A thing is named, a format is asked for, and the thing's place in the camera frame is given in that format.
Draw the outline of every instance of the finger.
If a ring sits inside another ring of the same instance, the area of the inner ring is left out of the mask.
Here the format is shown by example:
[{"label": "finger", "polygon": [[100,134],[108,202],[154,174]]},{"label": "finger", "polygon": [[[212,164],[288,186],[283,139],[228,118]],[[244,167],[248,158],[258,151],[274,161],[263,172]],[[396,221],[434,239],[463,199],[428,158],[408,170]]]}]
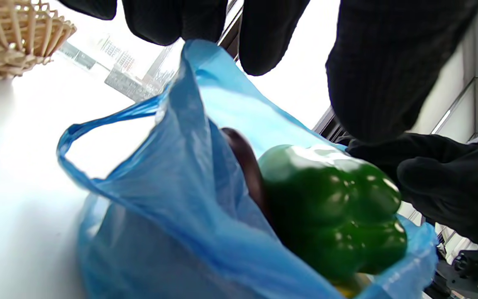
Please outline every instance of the finger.
[{"label": "finger", "polygon": [[186,0],[182,12],[182,38],[217,42],[224,28],[227,0]]},{"label": "finger", "polygon": [[115,17],[117,0],[60,0],[68,8],[100,20]]},{"label": "finger", "polygon": [[182,34],[182,0],[123,0],[130,31],[153,44],[167,46]]},{"label": "finger", "polygon": [[260,76],[281,60],[309,0],[245,0],[239,59],[243,70]]},{"label": "finger", "polygon": [[452,228],[473,225],[478,219],[478,205],[461,185],[455,165],[417,157],[400,163],[398,179],[410,193],[415,209]]},{"label": "finger", "polygon": [[381,142],[413,127],[478,10],[478,0],[418,3],[340,3],[326,64],[329,96],[341,125],[359,140]]}]

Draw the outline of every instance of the window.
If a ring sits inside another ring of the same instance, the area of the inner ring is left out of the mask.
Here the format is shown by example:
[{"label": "window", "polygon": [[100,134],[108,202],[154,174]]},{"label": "window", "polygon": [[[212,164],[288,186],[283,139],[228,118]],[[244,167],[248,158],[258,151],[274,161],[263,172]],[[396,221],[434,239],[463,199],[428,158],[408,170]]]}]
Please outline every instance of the window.
[{"label": "window", "polygon": [[330,107],[325,64],[336,38],[339,3],[311,0],[281,62],[263,76],[249,76],[264,96],[310,129]]},{"label": "window", "polygon": [[[241,9],[242,0],[230,0],[226,18],[228,26]],[[49,3],[59,15],[77,27],[76,33],[55,55],[54,63],[67,76],[83,71],[113,88],[112,96],[129,97],[135,102],[157,95],[176,73],[184,42],[163,47],[134,36],[127,27],[122,1],[112,21],[101,21],[73,11],[58,1]]]}]

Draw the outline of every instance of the blue plastic bag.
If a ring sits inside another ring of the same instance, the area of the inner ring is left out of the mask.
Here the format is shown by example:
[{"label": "blue plastic bag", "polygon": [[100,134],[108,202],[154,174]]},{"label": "blue plastic bag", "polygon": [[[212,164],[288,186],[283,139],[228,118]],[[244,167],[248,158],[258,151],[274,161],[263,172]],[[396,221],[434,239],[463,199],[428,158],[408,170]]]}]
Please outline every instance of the blue plastic bag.
[{"label": "blue plastic bag", "polygon": [[[89,179],[65,159],[93,128],[154,114],[146,140],[107,178]],[[59,163],[91,191],[78,235],[90,298],[343,298],[279,242],[248,195],[224,126],[241,131],[257,156],[278,144],[327,142],[264,98],[228,53],[200,40],[186,42],[164,93],[66,130]],[[419,299],[431,282],[434,229],[401,220],[406,257],[359,299]]]}]

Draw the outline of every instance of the white table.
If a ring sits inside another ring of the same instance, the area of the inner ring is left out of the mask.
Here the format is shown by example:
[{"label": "white table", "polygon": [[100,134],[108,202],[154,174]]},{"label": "white table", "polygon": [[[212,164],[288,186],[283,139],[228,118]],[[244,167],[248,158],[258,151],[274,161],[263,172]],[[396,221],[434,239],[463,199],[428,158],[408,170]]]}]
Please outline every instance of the white table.
[{"label": "white table", "polygon": [[[56,145],[69,125],[131,104],[64,59],[0,82],[0,299],[85,297],[75,249],[88,193],[61,170]],[[91,132],[69,157],[94,176],[107,174],[143,140],[152,121]]]}]

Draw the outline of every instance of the dark object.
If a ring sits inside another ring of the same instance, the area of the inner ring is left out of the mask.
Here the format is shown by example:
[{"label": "dark object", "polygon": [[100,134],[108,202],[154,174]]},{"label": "dark object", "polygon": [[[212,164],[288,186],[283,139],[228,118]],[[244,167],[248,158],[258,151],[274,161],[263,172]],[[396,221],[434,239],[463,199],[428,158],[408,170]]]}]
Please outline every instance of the dark object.
[{"label": "dark object", "polygon": [[238,131],[229,127],[223,127],[221,131],[224,133],[226,141],[232,148],[232,152],[243,170],[250,197],[252,197],[258,205],[265,218],[267,218],[267,221],[271,223],[271,215],[263,188],[263,178],[252,147],[246,138]]},{"label": "dark object", "polygon": [[403,134],[377,145],[354,140],[347,152],[383,170],[424,216],[478,244],[478,139]]},{"label": "dark object", "polygon": [[279,145],[259,158],[281,242],[336,284],[400,260],[400,192],[378,168],[329,145]]},{"label": "dark object", "polygon": [[363,142],[413,127],[478,0],[342,0],[326,64],[340,124]]},{"label": "dark object", "polygon": [[452,265],[446,261],[438,263],[433,284],[425,293],[433,299],[446,299],[451,291],[478,299],[478,250],[461,251]]}]

